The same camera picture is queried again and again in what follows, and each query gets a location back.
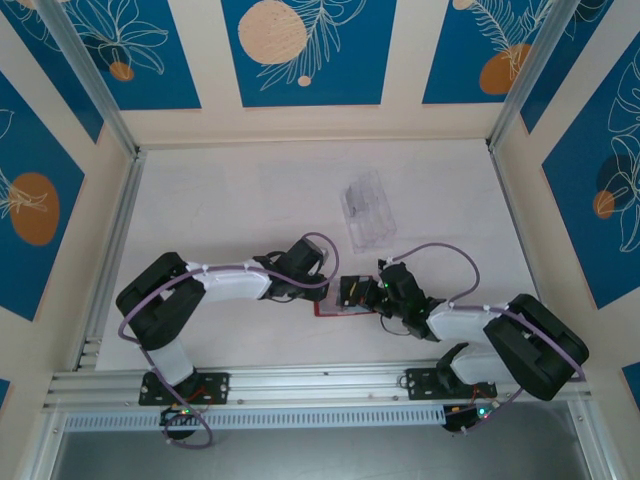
robotic arm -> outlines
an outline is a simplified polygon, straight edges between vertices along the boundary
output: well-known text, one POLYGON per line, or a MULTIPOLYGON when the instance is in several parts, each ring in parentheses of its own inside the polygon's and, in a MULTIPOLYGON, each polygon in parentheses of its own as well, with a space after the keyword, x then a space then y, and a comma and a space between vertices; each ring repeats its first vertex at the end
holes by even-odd
MULTIPOLYGON (((326 297, 338 269, 337 250, 330 242, 336 267, 325 278, 319 270, 327 255, 309 235, 287 252, 272 252, 237 265, 199 265, 185 262, 177 253, 166 253, 118 295, 116 305, 127 319, 123 325, 128 322, 166 380, 165 387, 174 387, 180 396, 190 398, 198 385, 210 381, 200 377, 178 338, 198 305, 234 298, 288 297, 317 302, 326 297), (156 295, 172 281, 171 295, 156 295)), ((433 398, 468 398, 474 385, 516 382, 531 395, 551 400, 574 372, 581 371, 579 365, 589 356, 584 343, 530 295, 518 295, 499 306, 459 307, 425 295, 402 262, 379 260, 378 268, 380 281, 341 277, 339 301, 399 318, 416 338, 460 342, 442 357, 435 371, 415 379, 423 392, 444 395, 433 398)), ((172 398, 168 392, 159 404, 171 404, 172 398)))
POLYGON ((531 295, 498 306, 458 307, 426 296, 402 262, 379 260, 378 268, 379 282, 341 278, 343 305, 399 318, 419 339, 460 342, 428 379, 416 379, 424 381, 423 390, 465 398, 476 384, 518 383, 531 395, 551 400, 589 357, 582 340, 531 295))
POLYGON ((185 262, 175 252, 165 253, 118 295, 116 305, 126 317, 162 285, 187 272, 203 270, 174 285, 171 295, 153 298, 129 322, 157 370, 187 398, 200 380, 178 335, 194 310, 204 303, 241 298, 263 300, 288 296, 319 301, 329 288, 327 279, 318 273, 325 259, 326 252, 306 237, 287 252, 272 252, 224 267, 185 262), (291 280, 298 285, 318 287, 303 288, 291 280))

white table surface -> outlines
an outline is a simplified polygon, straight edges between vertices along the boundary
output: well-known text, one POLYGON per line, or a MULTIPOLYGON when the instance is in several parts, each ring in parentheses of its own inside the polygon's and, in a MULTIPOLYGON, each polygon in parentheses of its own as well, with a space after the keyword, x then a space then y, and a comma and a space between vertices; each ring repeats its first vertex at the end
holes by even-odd
MULTIPOLYGON (((142 369, 120 340, 115 295, 159 255, 209 265, 286 250, 305 232, 338 245, 340 274, 376 274, 377 259, 428 241, 466 250, 481 283, 465 302, 509 301, 533 283, 483 140, 262 143, 150 151, 118 272, 98 370, 142 369), (394 246, 354 254, 340 191, 378 171, 398 232, 394 246)), ((450 297, 473 282, 456 253, 427 249, 407 266, 427 295, 450 297)), ((323 271, 329 273, 332 260, 323 271)), ((399 321, 388 327, 401 330, 399 321)), ((385 333, 377 315, 317 318, 310 302, 202 305, 180 337, 197 367, 433 359, 452 343, 385 333)))

beige circle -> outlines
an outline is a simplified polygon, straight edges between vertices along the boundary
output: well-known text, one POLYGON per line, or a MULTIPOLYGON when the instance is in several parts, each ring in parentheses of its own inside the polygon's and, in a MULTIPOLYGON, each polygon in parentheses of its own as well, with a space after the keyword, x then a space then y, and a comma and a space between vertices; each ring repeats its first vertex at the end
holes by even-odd
POLYGON ((238 24, 240 44, 252 60, 276 65, 293 60, 307 45, 307 29, 284 2, 263 0, 251 7, 238 24))
POLYGON ((298 79, 298 85, 300 85, 301 87, 308 87, 309 85, 311 85, 311 77, 307 77, 306 75, 301 76, 298 79))
POLYGON ((466 10, 475 3, 475 0, 452 0, 451 3, 456 10, 466 10))

ventilation slot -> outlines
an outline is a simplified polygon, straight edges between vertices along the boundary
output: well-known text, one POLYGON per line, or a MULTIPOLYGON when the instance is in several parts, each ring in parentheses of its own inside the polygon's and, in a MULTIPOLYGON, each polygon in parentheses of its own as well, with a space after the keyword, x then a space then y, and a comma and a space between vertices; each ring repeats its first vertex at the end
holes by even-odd
MULTIPOLYGON (((378 408, 305 408, 270 410, 209 410, 204 414, 217 430, 271 428, 380 427, 443 425, 440 405, 378 408)), ((67 432, 153 431, 160 429, 159 412, 75 413, 67 417, 67 432)), ((176 430, 202 428, 192 419, 176 430)))

gray floor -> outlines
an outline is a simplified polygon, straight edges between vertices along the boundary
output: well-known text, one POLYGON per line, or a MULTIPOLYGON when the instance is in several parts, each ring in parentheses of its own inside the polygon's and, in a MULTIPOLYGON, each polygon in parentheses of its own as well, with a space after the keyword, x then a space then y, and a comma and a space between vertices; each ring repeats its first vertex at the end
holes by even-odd
POLYGON ((68 434, 53 478, 590 478, 568 410, 556 404, 513 405, 468 437, 440 427, 388 427, 228 431, 217 441, 194 452, 167 446, 160 433, 68 434))

